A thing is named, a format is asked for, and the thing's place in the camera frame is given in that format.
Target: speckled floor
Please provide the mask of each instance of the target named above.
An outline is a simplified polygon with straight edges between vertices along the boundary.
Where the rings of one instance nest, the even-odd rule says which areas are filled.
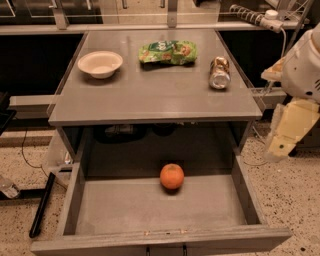
[[[268,126],[258,127],[265,135]],[[11,178],[21,189],[43,188],[44,165],[53,130],[5,132],[0,137],[0,174]],[[267,221],[272,227],[289,227],[293,236],[269,253],[246,256],[320,255],[320,149],[299,150],[295,157],[280,163],[266,163],[264,144],[253,135],[243,150],[243,161],[256,190]],[[37,240],[54,236],[63,205],[65,189],[55,184]],[[29,230],[39,199],[0,202],[0,255],[33,255]]]

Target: orange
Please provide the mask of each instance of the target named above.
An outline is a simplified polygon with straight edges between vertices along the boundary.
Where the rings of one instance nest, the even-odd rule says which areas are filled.
[[[160,182],[167,189],[179,188],[184,179],[182,168],[177,164],[166,164],[160,173]]]

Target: can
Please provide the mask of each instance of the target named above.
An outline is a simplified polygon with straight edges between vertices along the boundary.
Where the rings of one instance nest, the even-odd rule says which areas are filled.
[[[230,85],[229,61],[216,57],[210,64],[209,85],[215,89],[225,89]]]

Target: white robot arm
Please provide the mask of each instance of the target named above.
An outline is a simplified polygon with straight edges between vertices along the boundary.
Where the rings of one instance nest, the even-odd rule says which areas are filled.
[[[278,162],[320,118],[320,23],[305,32],[286,56],[261,77],[281,82],[283,90],[293,97],[289,104],[275,109],[268,135],[265,158]]]

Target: gray countertop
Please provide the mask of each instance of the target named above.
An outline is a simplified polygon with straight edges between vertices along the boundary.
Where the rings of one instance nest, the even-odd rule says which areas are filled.
[[[196,43],[191,66],[143,66],[138,49],[156,41]],[[255,120],[261,117],[250,91],[213,29],[89,31],[77,60],[93,51],[114,51],[124,63],[111,77],[97,80],[75,64],[57,97],[49,122],[54,126],[167,121]],[[231,85],[225,91],[208,85],[216,56],[230,61]]]

